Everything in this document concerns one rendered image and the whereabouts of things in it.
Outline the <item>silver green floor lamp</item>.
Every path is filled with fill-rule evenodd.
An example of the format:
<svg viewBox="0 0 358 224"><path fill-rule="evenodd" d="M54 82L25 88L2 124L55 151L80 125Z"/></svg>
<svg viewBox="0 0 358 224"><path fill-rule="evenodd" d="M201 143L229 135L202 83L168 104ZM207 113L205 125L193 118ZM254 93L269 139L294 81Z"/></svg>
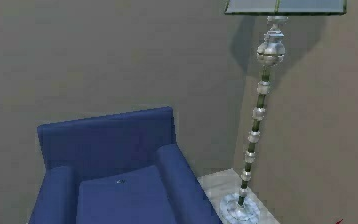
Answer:
<svg viewBox="0 0 358 224"><path fill-rule="evenodd" d="M248 185L252 177L252 164L256 159L255 148L261 136L260 123L266 114L265 100L271 89L271 68L281 63L286 54L281 26L287 22L289 16L345 15L347 0L228 0L224 13L266 16L270 25L256 53L262 71L257 85L256 106L252 110L253 124L244 154L241 185L238 193L224 196L219 205L220 214L228 224L258 224L260 210L249 198Z"/></svg>

